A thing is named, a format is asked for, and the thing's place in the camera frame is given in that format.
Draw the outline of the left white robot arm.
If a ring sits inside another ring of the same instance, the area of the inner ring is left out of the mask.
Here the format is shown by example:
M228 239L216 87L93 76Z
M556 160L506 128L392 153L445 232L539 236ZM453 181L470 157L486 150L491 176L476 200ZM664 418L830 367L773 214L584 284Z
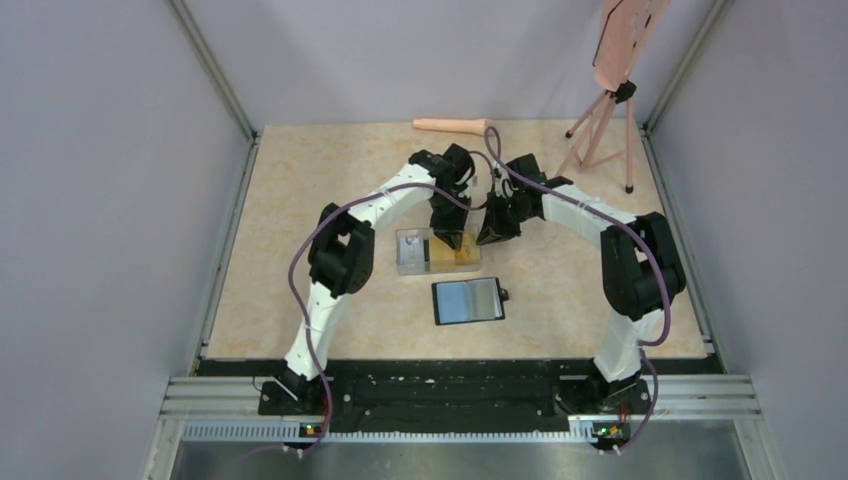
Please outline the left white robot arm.
M441 154L420 150L368 195L324 207L316 229L294 256L308 261L309 295L295 297L302 320L276 376L292 410L308 413L319 404L318 382L332 335L353 294L372 275L376 237L411 208L428 203L431 231L449 248L460 249L475 174L471 153L457 144Z

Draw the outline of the black card holder wallet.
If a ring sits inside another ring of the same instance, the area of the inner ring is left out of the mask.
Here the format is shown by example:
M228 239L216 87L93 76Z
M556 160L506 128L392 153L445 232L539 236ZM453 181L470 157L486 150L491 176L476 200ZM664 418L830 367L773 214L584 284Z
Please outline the black card holder wallet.
M504 320L511 298L497 277L436 282L431 294L437 326Z

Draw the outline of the clear plastic card box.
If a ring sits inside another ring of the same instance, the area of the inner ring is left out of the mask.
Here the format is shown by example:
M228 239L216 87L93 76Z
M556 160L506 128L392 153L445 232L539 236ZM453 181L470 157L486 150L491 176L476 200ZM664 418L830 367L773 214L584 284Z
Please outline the clear plastic card box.
M478 228L468 227L462 233L460 248L455 250L430 228L399 229L395 232L397 272L414 276L477 271L482 265L477 236Z

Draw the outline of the gold credit card stack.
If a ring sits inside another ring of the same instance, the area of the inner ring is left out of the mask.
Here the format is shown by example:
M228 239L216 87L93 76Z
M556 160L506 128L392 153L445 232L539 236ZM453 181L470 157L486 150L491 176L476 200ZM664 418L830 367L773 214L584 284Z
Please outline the gold credit card stack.
M429 267L432 271L448 271L469 267L480 261L479 248L473 243L463 243L459 250L452 250L438 238L429 242Z

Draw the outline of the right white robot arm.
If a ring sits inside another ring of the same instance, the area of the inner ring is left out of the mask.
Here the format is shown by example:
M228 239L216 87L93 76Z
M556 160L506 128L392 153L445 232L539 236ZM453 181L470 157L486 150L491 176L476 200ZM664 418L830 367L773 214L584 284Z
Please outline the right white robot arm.
M516 238L539 218L568 228L601 255L601 280L612 310L586 385L589 404L612 412L639 381L643 349L664 343L671 305L686 286L666 217L635 215L586 194L564 177L547 178L527 154L498 164L501 184L485 202L479 245Z

